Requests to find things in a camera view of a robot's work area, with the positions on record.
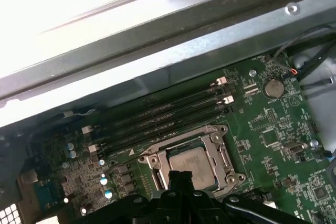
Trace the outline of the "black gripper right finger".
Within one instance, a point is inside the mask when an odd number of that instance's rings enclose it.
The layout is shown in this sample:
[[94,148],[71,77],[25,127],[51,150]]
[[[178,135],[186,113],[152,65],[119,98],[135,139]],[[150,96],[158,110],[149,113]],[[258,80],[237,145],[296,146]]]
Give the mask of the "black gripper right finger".
[[306,223],[305,220],[253,199],[231,195],[221,202],[192,182],[192,172],[181,172],[183,196],[190,205],[191,223]]

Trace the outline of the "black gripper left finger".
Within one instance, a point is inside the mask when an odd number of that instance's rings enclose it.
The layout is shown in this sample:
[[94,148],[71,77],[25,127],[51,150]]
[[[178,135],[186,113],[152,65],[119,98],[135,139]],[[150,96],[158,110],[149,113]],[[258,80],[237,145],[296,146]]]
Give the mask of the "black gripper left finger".
[[72,223],[181,223],[182,173],[169,172],[169,189],[159,198],[129,195]]

